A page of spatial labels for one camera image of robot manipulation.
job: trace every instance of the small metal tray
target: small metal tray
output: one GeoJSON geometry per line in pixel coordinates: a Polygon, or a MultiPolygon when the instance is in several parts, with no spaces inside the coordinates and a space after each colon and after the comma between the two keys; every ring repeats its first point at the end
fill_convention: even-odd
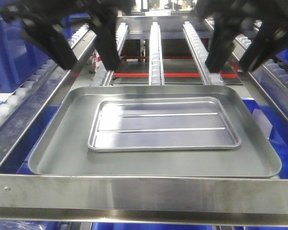
{"type": "Polygon", "coordinates": [[[88,147],[94,151],[216,150],[241,144],[214,97],[103,101],[88,147]]]}
{"type": "Polygon", "coordinates": [[[278,174],[281,161],[241,98],[228,87],[119,86],[87,87],[70,92],[33,150],[29,168],[36,174],[52,175],[268,178],[278,174]],[[241,138],[238,147],[105,154],[87,145],[95,112],[102,102],[160,99],[180,102],[186,98],[192,102],[194,98],[206,97],[220,101],[235,133],[241,138]]]}

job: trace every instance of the stainless steel frame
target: stainless steel frame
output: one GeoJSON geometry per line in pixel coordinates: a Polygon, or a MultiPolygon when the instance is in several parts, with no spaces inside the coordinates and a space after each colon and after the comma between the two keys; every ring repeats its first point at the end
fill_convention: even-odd
{"type": "MultiPolygon", "coordinates": [[[[87,33],[74,48],[75,69],[56,67],[1,130],[0,165],[37,115],[62,101],[93,52],[94,36],[87,33]]],[[[1,218],[288,226],[288,180],[0,174],[1,218]]]]}

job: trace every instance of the stainless steel tray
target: stainless steel tray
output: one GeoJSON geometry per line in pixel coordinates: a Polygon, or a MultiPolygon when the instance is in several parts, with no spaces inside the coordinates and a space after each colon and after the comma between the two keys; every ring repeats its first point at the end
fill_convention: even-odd
{"type": "Polygon", "coordinates": [[[88,147],[94,151],[213,150],[241,144],[214,97],[103,101],[88,147]]]}
{"type": "Polygon", "coordinates": [[[281,161],[237,93],[222,86],[124,86],[80,88],[69,93],[33,150],[36,174],[95,176],[272,177],[281,161]],[[241,137],[233,149],[97,153],[87,140],[103,101],[217,98],[241,137]]]}

